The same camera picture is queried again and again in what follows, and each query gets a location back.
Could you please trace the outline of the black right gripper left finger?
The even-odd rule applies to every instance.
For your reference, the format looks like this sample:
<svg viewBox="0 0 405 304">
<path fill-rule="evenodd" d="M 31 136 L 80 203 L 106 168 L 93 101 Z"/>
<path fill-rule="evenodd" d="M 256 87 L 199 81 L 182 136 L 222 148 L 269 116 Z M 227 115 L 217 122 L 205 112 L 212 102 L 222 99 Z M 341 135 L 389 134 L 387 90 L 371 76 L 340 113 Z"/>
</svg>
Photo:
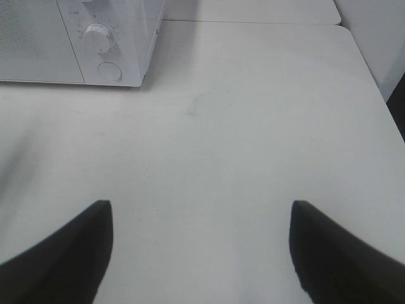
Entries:
<svg viewBox="0 0 405 304">
<path fill-rule="evenodd" d="M 93 303 L 113 249 L 108 200 L 1 264 L 1 303 Z"/>
</svg>

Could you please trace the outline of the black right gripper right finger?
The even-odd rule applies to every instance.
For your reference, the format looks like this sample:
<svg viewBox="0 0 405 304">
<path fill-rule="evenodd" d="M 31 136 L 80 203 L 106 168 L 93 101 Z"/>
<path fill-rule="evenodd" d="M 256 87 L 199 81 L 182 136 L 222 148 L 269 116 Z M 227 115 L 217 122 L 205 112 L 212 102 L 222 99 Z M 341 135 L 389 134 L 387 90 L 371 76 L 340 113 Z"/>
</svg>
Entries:
<svg viewBox="0 0 405 304">
<path fill-rule="evenodd" d="M 404 303 L 404 264 L 307 201 L 292 204 L 289 250 L 313 303 Z"/>
</svg>

